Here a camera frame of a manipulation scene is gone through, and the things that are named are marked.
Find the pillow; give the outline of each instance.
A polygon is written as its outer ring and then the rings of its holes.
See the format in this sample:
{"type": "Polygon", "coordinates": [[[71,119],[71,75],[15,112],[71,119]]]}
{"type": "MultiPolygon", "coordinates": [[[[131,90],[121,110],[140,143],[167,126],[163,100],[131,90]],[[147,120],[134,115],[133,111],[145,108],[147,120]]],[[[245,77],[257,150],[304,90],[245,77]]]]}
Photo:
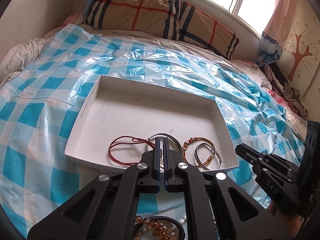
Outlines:
{"type": "Polygon", "coordinates": [[[83,12],[78,12],[76,14],[70,15],[64,22],[61,24],[61,27],[66,27],[68,24],[80,25],[83,23],[83,12]]]}
{"type": "Polygon", "coordinates": [[[96,0],[86,23],[104,30],[140,31],[178,40],[182,0],[96,0]]]}
{"type": "Polygon", "coordinates": [[[216,19],[183,1],[179,20],[179,41],[212,50],[225,59],[234,58],[239,38],[216,19]]]}

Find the blue checkered plastic sheet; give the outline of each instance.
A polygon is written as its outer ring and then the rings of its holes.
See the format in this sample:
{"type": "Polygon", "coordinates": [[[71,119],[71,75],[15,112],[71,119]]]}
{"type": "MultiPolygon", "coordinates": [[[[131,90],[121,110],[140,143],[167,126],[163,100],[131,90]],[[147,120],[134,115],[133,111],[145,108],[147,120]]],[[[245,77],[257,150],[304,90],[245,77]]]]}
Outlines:
{"type": "MultiPolygon", "coordinates": [[[[100,75],[147,82],[216,100],[234,146],[246,143],[299,164],[303,144],[284,109],[227,62],[134,42],[104,38],[68,25],[0,90],[0,203],[24,235],[79,190],[86,173],[63,154],[72,126],[100,75]]],[[[269,199],[251,165],[228,175],[261,205],[269,199]]],[[[140,214],[183,217],[181,194],[142,194],[140,214]]]]}

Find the red cord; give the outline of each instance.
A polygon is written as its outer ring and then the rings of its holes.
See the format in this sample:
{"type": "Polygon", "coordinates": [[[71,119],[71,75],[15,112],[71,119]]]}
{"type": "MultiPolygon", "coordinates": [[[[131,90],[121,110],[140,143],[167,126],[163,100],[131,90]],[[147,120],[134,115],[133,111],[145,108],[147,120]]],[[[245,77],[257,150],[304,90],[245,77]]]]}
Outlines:
{"type": "Polygon", "coordinates": [[[114,157],[112,156],[112,154],[111,154],[111,149],[112,149],[114,146],[117,146],[117,145],[119,145],[119,144],[141,144],[141,143],[147,143],[147,144],[150,145],[153,149],[155,148],[154,143],[152,143],[152,142],[150,142],[150,141],[148,141],[148,140],[140,139],[140,138],[135,138],[135,137],[132,137],[132,136],[120,136],[120,137],[118,137],[117,139],[114,139],[114,140],[112,141],[112,143],[110,144],[109,150],[108,150],[108,155],[109,155],[110,159],[113,160],[113,161],[116,162],[116,163],[123,164],[123,165],[128,165],[128,166],[136,165],[136,164],[138,164],[138,163],[123,163],[123,162],[117,160],[116,158],[114,158],[114,157]],[[119,139],[121,139],[121,138],[131,138],[131,142],[120,142],[120,143],[114,144],[114,143],[116,142],[116,140],[119,140],[119,139]]]}

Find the window frame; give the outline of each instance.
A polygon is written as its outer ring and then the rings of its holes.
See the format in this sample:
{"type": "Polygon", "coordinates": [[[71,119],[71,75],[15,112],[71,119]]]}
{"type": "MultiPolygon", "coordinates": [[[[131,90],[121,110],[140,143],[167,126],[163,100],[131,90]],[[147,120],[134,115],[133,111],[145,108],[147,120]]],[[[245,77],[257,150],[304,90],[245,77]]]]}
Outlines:
{"type": "Polygon", "coordinates": [[[230,8],[229,10],[225,9],[224,7],[222,7],[221,5],[215,3],[214,1],[212,0],[206,0],[208,2],[210,2],[212,5],[214,5],[214,7],[218,7],[219,9],[222,9],[224,13],[227,13],[227,14],[230,14],[232,15],[233,17],[235,17],[237,19],[237,21],[242,24],[242,25],[245,25],[245,27],[249,28],[250,32],[252,34],[254,34],[255,36],[257,36],[258,39],[261,38],[261,34],[258,33],[252,26],[250,26],[244,19],[240,18],[238,16],[238,12],[239,12],[239,9],[242,5],[242,2],[243,0],[233,0],[231,5],[230,5],[230,8]]]}

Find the pink curtain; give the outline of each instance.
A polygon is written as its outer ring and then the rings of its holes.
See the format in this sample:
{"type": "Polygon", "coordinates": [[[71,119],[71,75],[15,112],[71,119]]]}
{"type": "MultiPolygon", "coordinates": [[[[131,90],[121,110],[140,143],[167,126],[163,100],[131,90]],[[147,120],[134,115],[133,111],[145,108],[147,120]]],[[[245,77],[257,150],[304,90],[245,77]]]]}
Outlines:
{"type": "Polygon", "coordinates": [[[273,15],[264,31],[272,35],[279,44],[285,42],[289,35],[294,7],[295,0],[276,0],[275,2],[273,15]]]}
{"type": "Polygon", "coordinates": [[[295,2],[295,0],[276,0],[273,14],[260,39],[261,55],[255,60],[258,66],[263,67],[280,59],[283,52],[282,45],[289,35],[295,2]]]}

